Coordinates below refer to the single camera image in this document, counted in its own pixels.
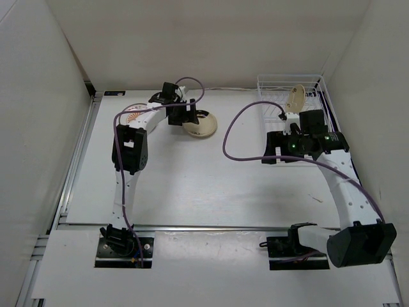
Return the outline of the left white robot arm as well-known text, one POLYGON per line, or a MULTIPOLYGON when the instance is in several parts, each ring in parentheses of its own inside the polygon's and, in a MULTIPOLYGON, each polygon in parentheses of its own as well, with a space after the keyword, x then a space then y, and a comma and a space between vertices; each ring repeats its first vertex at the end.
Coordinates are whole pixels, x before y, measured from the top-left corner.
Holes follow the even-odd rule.
POLYGON ((162 91, 154 94, 147 103, 128 106, 114 117, 112 162, 116 190, 109 224, 100 231, 106 245, 119 256, 142 250, 130 218, 136 184, 148 162, 149 133, 163 120, 178 126, 199 123, 197 100, 188 99, 187 92, 185 86, 164 83, 162 91))

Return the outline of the beige plate back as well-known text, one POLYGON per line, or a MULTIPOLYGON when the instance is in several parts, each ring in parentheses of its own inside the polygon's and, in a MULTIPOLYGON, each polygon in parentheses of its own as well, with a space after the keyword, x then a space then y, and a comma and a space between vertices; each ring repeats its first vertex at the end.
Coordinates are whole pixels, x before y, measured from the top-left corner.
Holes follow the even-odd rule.
POLYGON ((305 88, 298 84, 289 91, 288 99, 285 103, 285 111, 287 113, 300 113, 305 104, 305 88))

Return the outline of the beige plate front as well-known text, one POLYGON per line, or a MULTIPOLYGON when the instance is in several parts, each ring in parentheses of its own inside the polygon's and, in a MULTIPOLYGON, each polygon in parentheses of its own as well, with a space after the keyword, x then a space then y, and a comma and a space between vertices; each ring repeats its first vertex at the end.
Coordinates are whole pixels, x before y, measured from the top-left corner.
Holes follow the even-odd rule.
POLYGON ((194 138, 199 138, 199 139, 205 139, 208 138, 212 135, 214 135, 215 131, 193 131, 193 130, 188 130, 187 131, 189 135, 191 135, 194 138))

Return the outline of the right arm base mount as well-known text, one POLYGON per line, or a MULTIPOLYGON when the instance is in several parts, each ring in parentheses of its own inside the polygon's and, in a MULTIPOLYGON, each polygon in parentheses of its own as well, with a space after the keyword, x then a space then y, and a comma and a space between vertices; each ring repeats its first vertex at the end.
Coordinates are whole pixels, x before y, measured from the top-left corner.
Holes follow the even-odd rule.
POLYGON ((267 237, 259 247, 267 250, 271 271, 330 269, 325 254, 304 246, 292 246, 289 237, 267 237))

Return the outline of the white plate orange sunburst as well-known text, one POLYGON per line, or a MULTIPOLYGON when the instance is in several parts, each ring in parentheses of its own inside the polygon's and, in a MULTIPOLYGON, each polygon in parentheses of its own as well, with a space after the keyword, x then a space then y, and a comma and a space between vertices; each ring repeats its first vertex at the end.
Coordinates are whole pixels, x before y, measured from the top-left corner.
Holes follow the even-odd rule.
POLYGON ((148 112, 143 112, 145 109, 150 109, 152 108, 153 105, 150 103, 147 104, 134 104, 126 108, 126 111, 132 111, 132 113, 127 113, 125 115, 125 120, 124 124, 130 126, 131 128, 139 129, 142 128, 144 129, 147 134, 152 132, 155 127, 159 123, 158 119, 158 111, 148 111, 148 112))

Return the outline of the beige plate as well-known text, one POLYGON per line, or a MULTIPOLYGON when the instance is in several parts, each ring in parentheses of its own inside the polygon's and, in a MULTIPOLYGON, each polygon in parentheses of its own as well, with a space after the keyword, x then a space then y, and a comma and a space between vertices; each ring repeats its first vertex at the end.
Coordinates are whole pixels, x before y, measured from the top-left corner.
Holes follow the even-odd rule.
POLYGON ((212 135, 214 135, 215 131, 193 131, 193 130, 188 130, 187 131, 189 135, 191 135, 194 138, 199 138, 199 139, 205 139, 208 138, 212 135))
POLYGON ((298 84, 289 91, 288 99, 285 103, 285 111, 287 113, 300 113, 305 104, 305 88, 298 84))
POLYGON ((217 130, 217 119, 216 117, 205 110, 197 110, 197 117, 199 119, 198 124, 184 123, 183 129, 187 132, 188 130, 193 131, 215 131, 217 130))

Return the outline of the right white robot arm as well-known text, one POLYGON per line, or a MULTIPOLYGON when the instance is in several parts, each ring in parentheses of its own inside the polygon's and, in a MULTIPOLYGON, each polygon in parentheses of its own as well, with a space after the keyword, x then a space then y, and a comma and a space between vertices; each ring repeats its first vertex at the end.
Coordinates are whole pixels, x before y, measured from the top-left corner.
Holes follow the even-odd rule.
POLYGON ((354 172, 350 148, 339 132, 331 132, 321 109, 301 113, 281 112, 284 130, 268 132, 263 164, 304 161, 317 165, 330 189, 340 229, 316 223, 293 224, 286 237, 269 237, 266 245, 278 264, 326 255, 335 267, 379 264, 387 256, 397 232, 386 223, 354 172))

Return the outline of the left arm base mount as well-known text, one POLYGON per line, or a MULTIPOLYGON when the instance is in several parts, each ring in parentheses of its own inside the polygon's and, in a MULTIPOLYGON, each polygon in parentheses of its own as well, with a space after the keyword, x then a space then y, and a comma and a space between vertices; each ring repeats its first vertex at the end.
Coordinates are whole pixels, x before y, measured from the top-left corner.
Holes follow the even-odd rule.
POLYGON ((143 260, 137 241, 133 239, 130 245, 121 249, 108 243, 103 237, 99 238, 95 255, 96 268, 110 269, 151 269, 153 263, 154 237, 140 237, 143 260))

